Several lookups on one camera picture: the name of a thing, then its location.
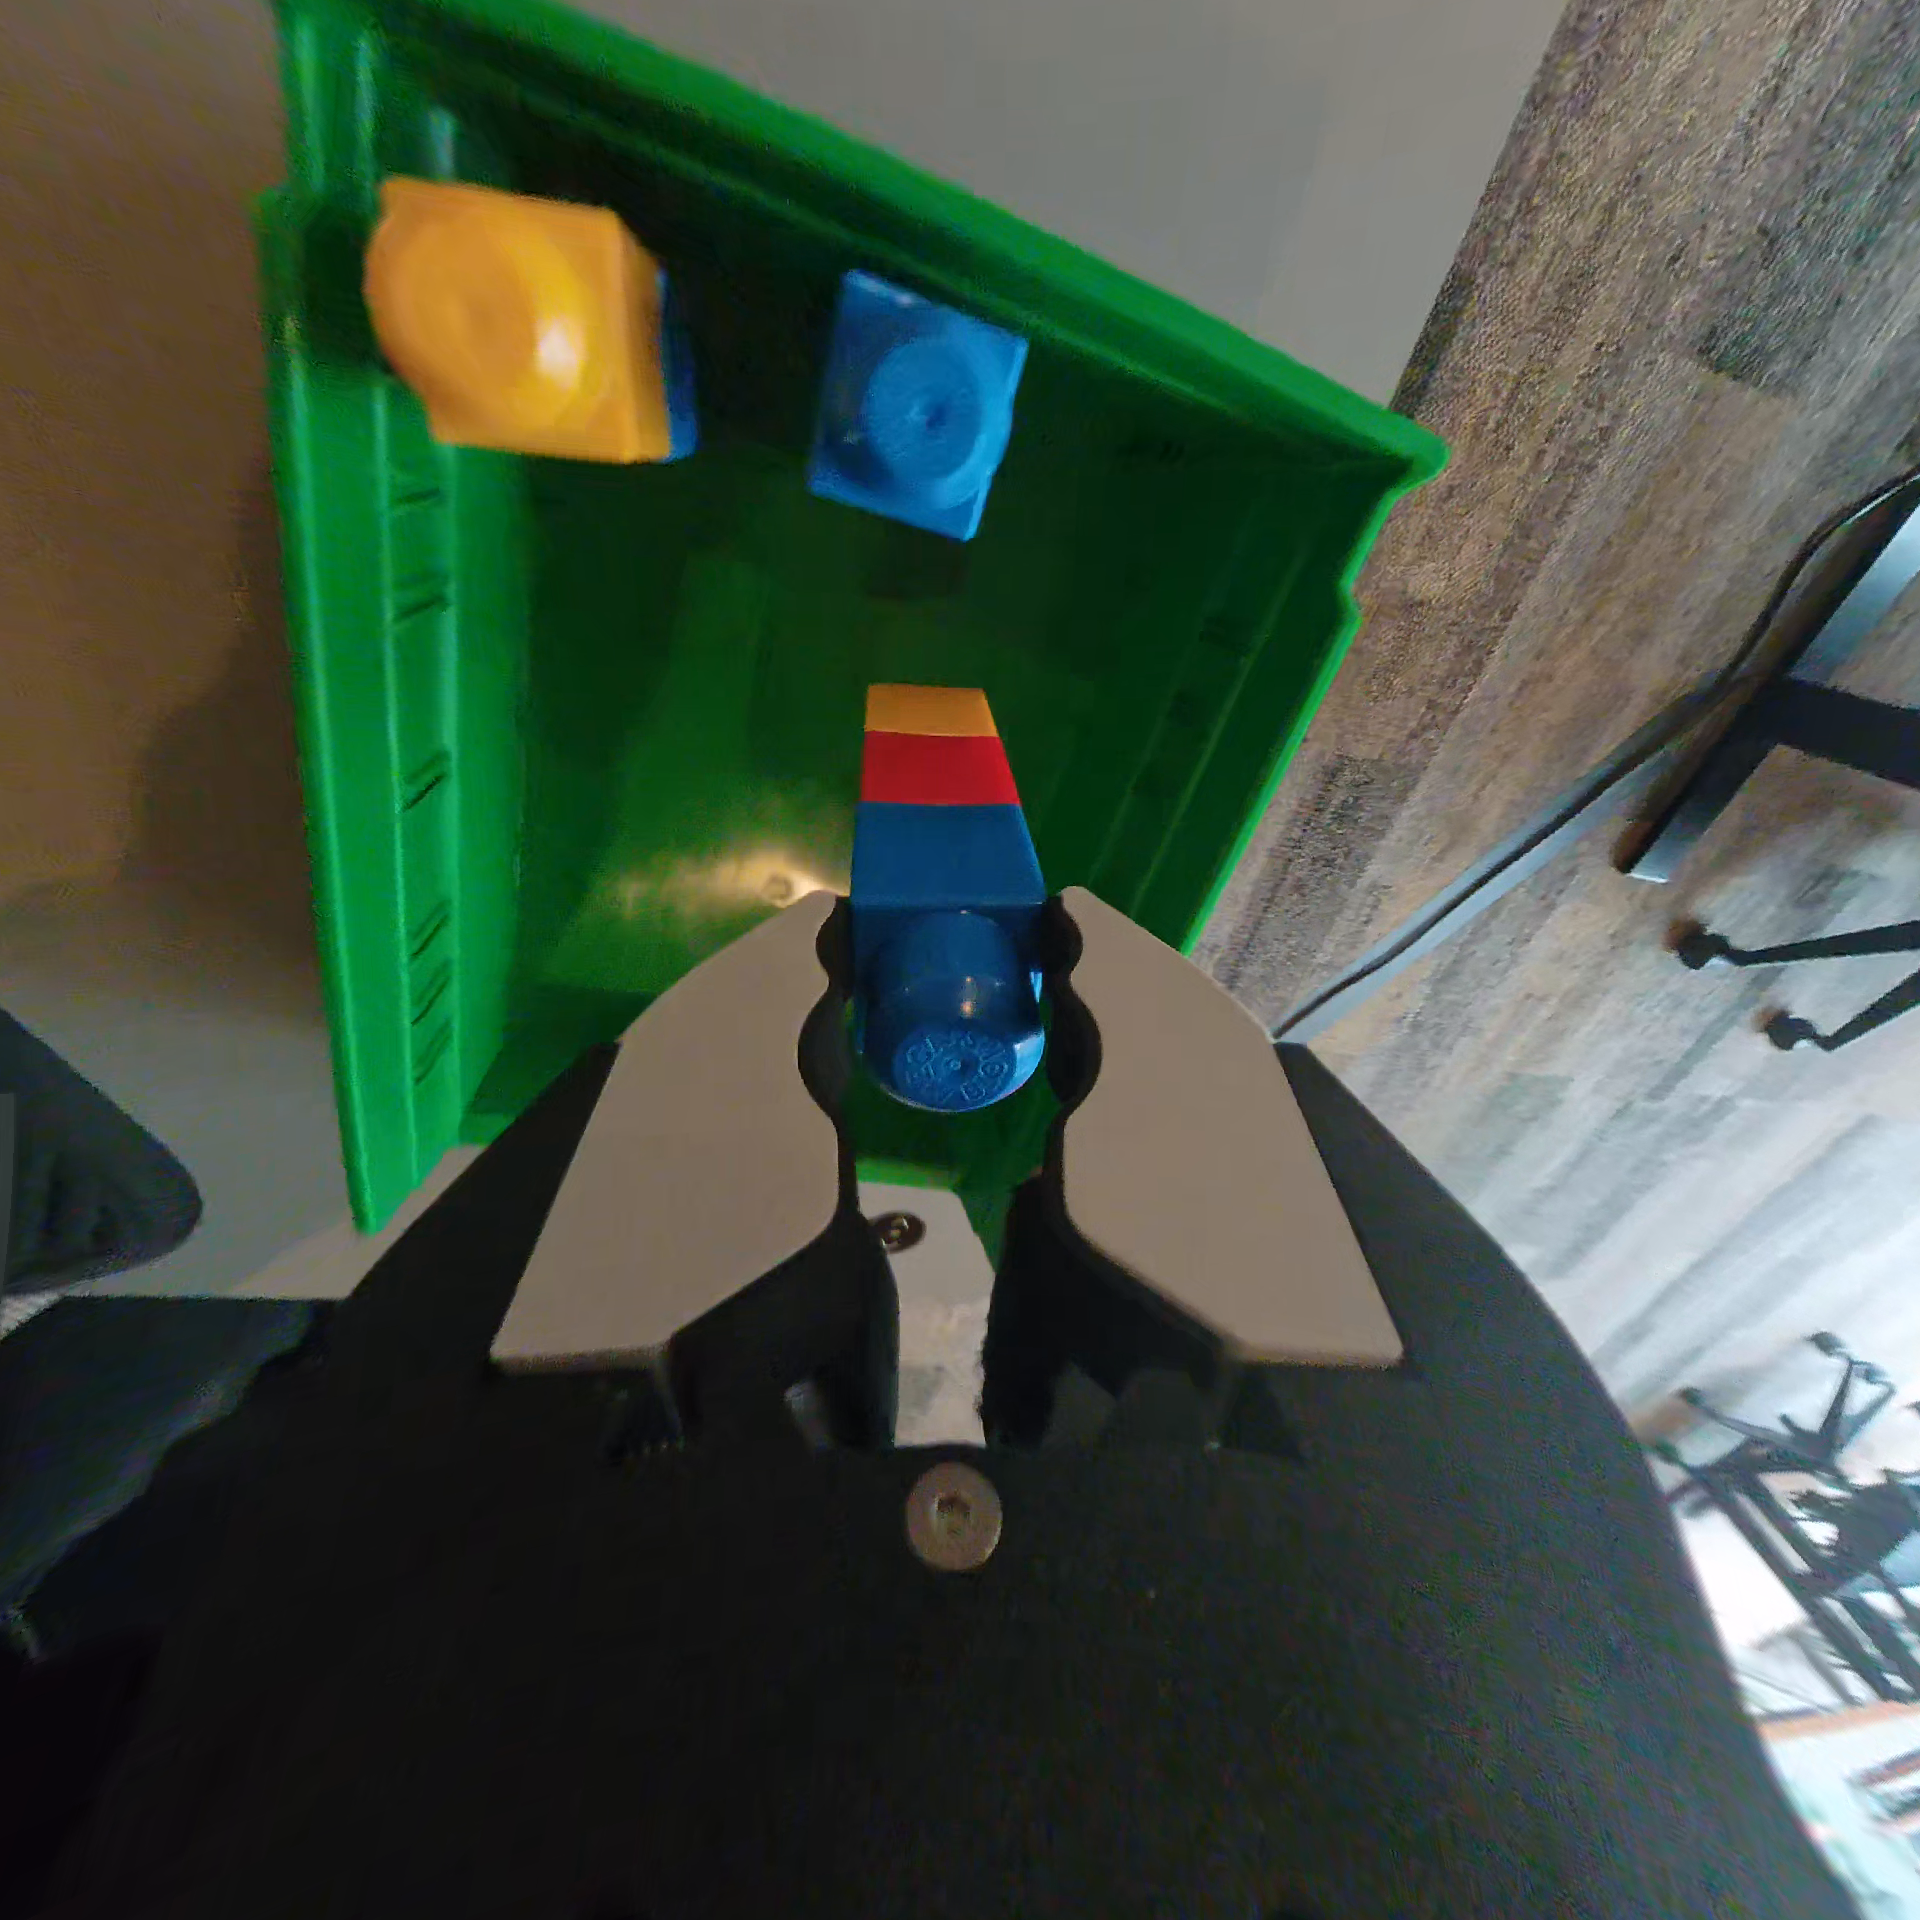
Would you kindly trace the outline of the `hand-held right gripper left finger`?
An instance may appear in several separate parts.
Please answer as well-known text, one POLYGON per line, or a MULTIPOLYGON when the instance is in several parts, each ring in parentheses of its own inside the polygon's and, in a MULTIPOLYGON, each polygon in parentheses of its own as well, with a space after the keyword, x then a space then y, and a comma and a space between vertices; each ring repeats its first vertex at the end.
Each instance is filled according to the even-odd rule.
POLYGON ((626 1028, 493 1337, 502 1371, 661 1363, 835 1224, 853 1173, 804 1032, 843 904, 806 893, 626 1028))

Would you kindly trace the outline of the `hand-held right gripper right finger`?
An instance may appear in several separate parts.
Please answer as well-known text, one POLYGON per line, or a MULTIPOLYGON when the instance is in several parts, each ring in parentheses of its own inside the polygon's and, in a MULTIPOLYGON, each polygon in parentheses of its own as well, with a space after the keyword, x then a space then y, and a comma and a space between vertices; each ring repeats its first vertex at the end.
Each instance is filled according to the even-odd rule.
POLYGON ((1092 890, 1057 909, 1049 1166, 1069 1230, 1237 1360, 1401 1365, 1269 1031, 1092 890))

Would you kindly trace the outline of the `blue mega block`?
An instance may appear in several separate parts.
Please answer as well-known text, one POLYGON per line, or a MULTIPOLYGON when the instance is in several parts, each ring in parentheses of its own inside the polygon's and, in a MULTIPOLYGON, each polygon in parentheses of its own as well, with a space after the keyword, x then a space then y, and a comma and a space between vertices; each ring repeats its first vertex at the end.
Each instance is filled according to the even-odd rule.
POLYGON ((840 277, 804 483, 811 497, 972 543, 1006 458, 1030 345, 883 277, 840 277))
POLYGON ((1018 803, 862 801, 851 866, 853 1028, 893 1100, 972 1115, 1044 1058, 1044 873, 1018 803))
POLYGON ((666 270, 659 274, 661 296, 661 372, 666 402, 668 450, 662 466, 690 458, 700 447, 698 361, 678 286, 666 270))

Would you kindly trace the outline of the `green plastic bin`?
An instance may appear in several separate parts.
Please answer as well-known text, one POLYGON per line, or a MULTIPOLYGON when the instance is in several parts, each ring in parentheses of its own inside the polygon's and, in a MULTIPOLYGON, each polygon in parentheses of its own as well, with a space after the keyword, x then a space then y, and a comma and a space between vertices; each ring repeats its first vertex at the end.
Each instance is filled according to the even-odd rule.
POLYGON ((254 233, 357 1226, 716 948, 849 887, 875 683, 983 689, 1046 880, 1191 951, 1446 445, 589 12, 274 12, 286 161, 254 233), (398 179, 622 219, 686 320, 690 458, 439 445, 364 301, 398 179), (972 540, 806 491, 856 270, 1028 345, 972 540))

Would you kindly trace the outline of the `red mega block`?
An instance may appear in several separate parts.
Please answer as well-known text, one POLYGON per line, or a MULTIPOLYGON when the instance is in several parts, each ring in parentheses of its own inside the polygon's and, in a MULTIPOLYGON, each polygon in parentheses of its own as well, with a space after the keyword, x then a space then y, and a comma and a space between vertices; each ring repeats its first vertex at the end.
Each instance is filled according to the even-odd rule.
POLYGON ((1023 806, 997 732, 893 732, 862 738, 864 806, 1023 806))

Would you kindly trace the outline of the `black rounded object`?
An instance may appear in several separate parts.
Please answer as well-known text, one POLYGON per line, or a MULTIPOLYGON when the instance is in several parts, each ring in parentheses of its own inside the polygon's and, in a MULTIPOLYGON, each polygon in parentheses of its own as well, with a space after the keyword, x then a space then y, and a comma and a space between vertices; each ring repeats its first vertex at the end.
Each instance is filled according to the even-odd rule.
POLYGON ((181 1159, 34 1032, 3 1016, 4 1299, 174 1255, 205 1202, 181 1159))

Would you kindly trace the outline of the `dark cloth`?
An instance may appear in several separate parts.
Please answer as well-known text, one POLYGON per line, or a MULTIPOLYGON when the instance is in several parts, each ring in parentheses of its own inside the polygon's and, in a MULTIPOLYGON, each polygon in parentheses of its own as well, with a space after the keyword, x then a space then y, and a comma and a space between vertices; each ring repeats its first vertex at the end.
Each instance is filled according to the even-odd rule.
POLYGON ((76 1299, 4 1339, 7 1657, 53 1660, 178 1616, 332 1315, 305 1301, 76 1299))

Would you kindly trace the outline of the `black office chair base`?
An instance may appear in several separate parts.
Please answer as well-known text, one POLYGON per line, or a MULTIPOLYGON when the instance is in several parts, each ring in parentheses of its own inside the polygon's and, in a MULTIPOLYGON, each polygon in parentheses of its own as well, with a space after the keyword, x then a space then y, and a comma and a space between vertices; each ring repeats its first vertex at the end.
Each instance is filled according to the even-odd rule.
MULTIPOLYGON (((1857 958, 1917 957, 1919 920, 1825 932, 1766 947, 1740 947, 1699 923, 1684 923, 1671 932, 1666 947, 1678 964, 1691 972, 1714 969, 1754 972, 1857 958)), ((1831 1031, 1822 1031, 1799 1015, 1774 1011, 1765 1019, 1761 1032, 1779 1052, 1819 1050, 1834 1055, 1906 1019, 1917 1008, 1919 972, 1912 970, 1867 1008, 1831 1031)))
POLYGON ((1756 1418, 1697 1385, 1645 1438, 1676 1521, 1728 1524, 1794 1610, 1815 1675, 1844 1709, 1919 1704, 1917 1468, 1849 1464, 1900 1388, 1837 1332, 1807 1347, 1834 1371, 1819 1415, 1756 1418))

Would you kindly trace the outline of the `black desk frame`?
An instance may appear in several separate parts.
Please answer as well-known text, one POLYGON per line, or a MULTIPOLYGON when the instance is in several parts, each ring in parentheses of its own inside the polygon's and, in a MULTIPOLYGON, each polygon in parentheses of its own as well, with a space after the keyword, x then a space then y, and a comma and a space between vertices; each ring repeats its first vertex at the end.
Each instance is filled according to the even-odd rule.
POLYGON ((1909 469, 1794 553, 1700 717, 1680 720, 1678 736, 1700 741, 1623 834, 1615 870, 1668 885, 1779 750, 1917 793, 1917 706, 1839 686, 1917 572, 1919 473, 1909 469))

